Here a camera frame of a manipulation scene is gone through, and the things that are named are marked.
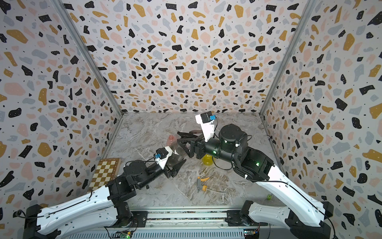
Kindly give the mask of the smoky grey spray bottle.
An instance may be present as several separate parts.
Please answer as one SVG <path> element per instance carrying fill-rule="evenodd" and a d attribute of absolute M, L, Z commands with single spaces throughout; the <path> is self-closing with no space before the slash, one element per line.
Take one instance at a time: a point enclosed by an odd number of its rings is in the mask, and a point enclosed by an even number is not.
<path fill-rule="evenodd" d="M 168 158 L 166 165 L 170 168 L 174 167 L 176 164 L 181 162 L 187 157 L 186 152 L 182 147 L 178 145 L 175 141 L 170 145 L 171 150 L 173 151 L 172 155 Z"/>

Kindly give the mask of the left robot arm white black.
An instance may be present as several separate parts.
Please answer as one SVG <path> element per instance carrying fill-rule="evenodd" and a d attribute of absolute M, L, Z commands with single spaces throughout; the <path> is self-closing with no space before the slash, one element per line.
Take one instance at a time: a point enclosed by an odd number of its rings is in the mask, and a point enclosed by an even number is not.
<path fill-rule="evenodd" d="M 185 162 L 161 168 L 157 163 L 147 166 L 144 161 L 133 161 L 121 175 L 91 193 L 52 208 L 33 205 L 26 211 L 22 237 L 62 239 L 94 228 L 132 225 L 128 199 L 162 174 L 175 177 Z"/>

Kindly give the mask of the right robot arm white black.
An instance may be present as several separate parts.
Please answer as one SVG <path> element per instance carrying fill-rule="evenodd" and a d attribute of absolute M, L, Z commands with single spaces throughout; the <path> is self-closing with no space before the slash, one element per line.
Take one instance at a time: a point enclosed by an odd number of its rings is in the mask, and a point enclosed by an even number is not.
<path fill-rule="evenodd" d="M 248 145 L 248 134 L 234 124 L 214 135 L 214 125 L 202 130 L 178 132 L 178 145 L 189 157 L 210 155 L 231 164 L 244 179 L 267 189 L 283 207 L 266 206 L 251 200 L 240 210 L 240 222 L 247 226 L 267 223 L 288 229 L 298 239 L 329 239 L 334 235 L 325 220 L 333 216 L 333 205 L 320 202 L 296 186 L 263 152 Z"/>

